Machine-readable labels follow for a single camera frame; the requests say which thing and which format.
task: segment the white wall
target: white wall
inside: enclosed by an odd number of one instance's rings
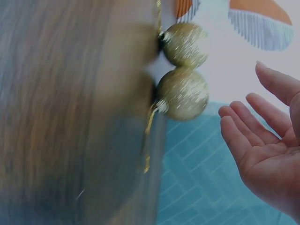
[[[193,22],[204,27],[210,35],[210,56],[198,70],[209,83],[211,101],[245,102],[248,93],[256,92],[281,109],[287,110],[285,105],[261,86],[255,75],[256,61],[260,60],[270,68],[300,79],[300,1],[277,2],[289,14],[295,28],[292,44],[282,52],[256,49],[235,32],[227,18],[227,0],[202,1]]]

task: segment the teal tiled wall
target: teal tiled wall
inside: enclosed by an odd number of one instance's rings
[[[211,103],[189,122],[168,121],[157,225],[294,225],[242,183]]]

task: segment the open palm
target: open palm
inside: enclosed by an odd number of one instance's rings
[[[300,81],[256,65],[262,85],[290,106],[290,116],[257,94],[246,99],[280,136],[267,130],[241,103],[219,110],[222,136],[245,185],[259,198],[300,220]]]

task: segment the orange fabric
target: orange fabric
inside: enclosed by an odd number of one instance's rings
[[[192,0],[176,0],[176,16],[177,19],[184,16],[192,7]]]
[[[230,8],[259,13],[292,25],[288,14],[273,0],[230,0]]]

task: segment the gold string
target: gold string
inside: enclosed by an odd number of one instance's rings
[[[151,127],[152,127],[152,123],[153,123],[153,119],[154,119],[154,115],[155,112],[158,110],[158,106],[156,104],[153,104],[149,110],[148,113],[148,124],[145,130],[145,139],[149,136],[150,131],[151,131]],[[150,169],[150,153],[149,153],[149,148],[147,148],[147,146],[145,146],[146,148],[146,165],[144,168],[144,173],[147,173]]]
[[[156,1],[156,6],[157,6],[157,26],[158,26],[157,29],[158,29],[158,35],[160,35],[160,33],[162,32],[162,29],[163,29],[162,20],[161,20],[161,0]],[[146,148],[146,164],[145,164],[145,168],[143,171],[144,173],[147,173],[150,169],[150,153],[149,153],[149,148],[146,146],[145,142],[146,142],[147,137],[150,134],[154,115],[157,110],[158,110],[157,104],[153,104],[148,113],[148,123],[147,123],[147,127],[146,127],[145,134],[144,134],[144,144],[143,144],[144,148]]]
[[[160,34],[163,29],[163,25],[161,21],[161,0],[157,0],[156,5],[157,5],[158,34]]]

